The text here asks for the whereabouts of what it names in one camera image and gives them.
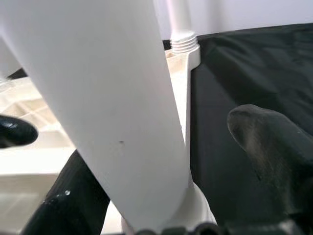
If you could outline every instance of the white plastic pole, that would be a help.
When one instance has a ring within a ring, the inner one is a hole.
[[[198,41],[191,27],[187,0],[167,0],[171,22],[171,46],[173,53],[186,53],[196,50]]]
[[[153,2],[0,8],[5,41],[118,210],[135,231],[162,229],[190,170]]]

